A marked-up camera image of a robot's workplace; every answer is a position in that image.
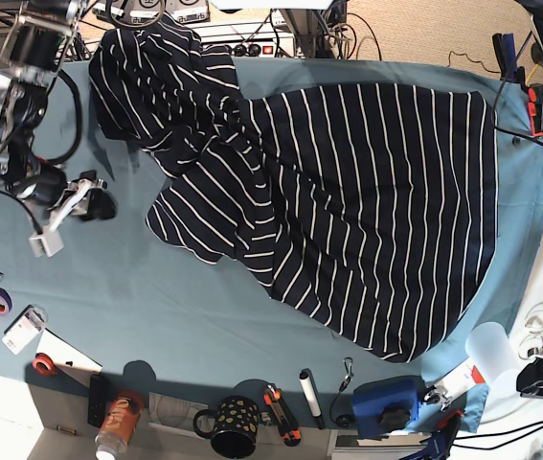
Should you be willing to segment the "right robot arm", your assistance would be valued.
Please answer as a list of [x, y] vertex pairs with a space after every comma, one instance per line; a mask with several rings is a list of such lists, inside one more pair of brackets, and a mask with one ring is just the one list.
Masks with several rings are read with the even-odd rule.
[[[106, 182], [95, 171], [70, 181], [63, 170], [79, 148], [83, 107], [78, 86], [62, 65], [89, 8], [87, 1], [22, 2], [1, 50], [8, 67], [0, 73], [0, 194], [21, 206], [33, 204], [46, 214], [83, 221], [117, 214]], [[33, 151], [34, 131], [57, 81], [72, 95], [75, 138], [64, 153], [44, 158]]]

